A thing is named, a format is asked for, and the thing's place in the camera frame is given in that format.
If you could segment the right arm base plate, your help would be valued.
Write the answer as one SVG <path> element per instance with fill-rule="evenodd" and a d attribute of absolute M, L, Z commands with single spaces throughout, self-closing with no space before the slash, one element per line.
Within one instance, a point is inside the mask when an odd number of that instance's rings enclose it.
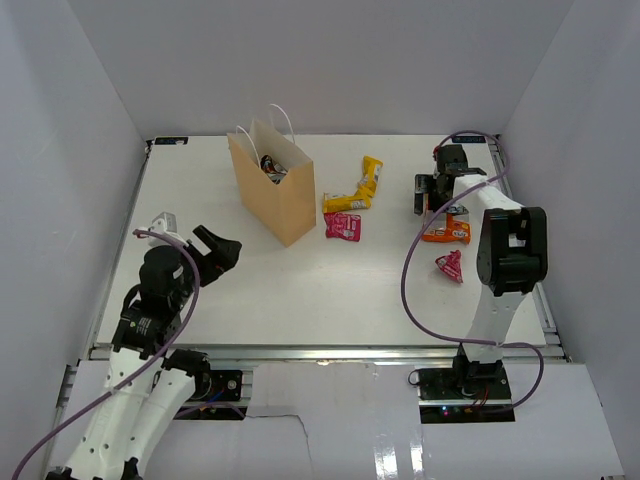
<path fill-rule="evenodd" d="M 515 421 L 508 377 L 458 384 L 453 368 L 415 369 L 408 383 L 417 390 L 423 425 L 511 423 Z"/>

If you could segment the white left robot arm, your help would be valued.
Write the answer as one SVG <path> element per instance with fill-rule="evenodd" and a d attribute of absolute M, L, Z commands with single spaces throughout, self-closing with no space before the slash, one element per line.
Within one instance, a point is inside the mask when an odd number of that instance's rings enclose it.
<path fill-rule="evenodd" d="M 233 269 L 242 245 L 206 227 L 194 229 L 202 253 L 179 235 L 154 228 L 138 282 L 123 301 L 101 396 L 74 414 L 89 423 L 68 460 L 50 479 L 141 479 L 180 408 L 211 387 L 206 354 L 174 349 L 201 290 Z"/>

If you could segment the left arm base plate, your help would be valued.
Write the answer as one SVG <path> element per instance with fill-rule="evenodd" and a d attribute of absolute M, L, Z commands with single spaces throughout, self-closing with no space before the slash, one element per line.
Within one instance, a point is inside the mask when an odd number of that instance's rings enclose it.
<path fill-rule="evenodd" d="M 176 414 L 178 420 L 243 420 L 241 370 L 210 370 L 196 393 Z"/>

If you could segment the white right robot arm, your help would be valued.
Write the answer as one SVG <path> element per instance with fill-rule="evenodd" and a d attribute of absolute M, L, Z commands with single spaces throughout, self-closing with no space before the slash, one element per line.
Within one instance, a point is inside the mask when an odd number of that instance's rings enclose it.
<path fill-rule="evenodd" d="M 469 165 L 462 145 L 439 145 L 433 156 L 434 172 L 415 178 L 421 239 L 467 243 L 466 214 L 482 217 L 476 255 L 481 294 L 449 375 L 453 390 L 472 399 L 501 383 L 503 346 L 515 314 L 547 275 L 547 216 L 508 198 L 484 170 Z"/>

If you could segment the dark purple candy packet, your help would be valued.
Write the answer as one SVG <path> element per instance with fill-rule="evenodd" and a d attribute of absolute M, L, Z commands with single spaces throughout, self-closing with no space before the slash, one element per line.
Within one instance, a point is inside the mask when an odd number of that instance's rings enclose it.
<path fill-rule="evenodd" d="M 270 155 L 264 155 L 261 157 L 260 167 L 268 175 L 282 174 L 282 167 L 275 162 Z"/>

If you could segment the silver blue snack packet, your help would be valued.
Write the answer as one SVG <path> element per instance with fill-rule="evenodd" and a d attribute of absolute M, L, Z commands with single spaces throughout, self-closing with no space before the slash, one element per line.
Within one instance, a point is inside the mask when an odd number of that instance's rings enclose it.
<path fill-rule="evenodd" d="M 266 174 L 274 184 L 278 185 L 286 177 L 287 171 L 272 170 L 267 171 Z"/>

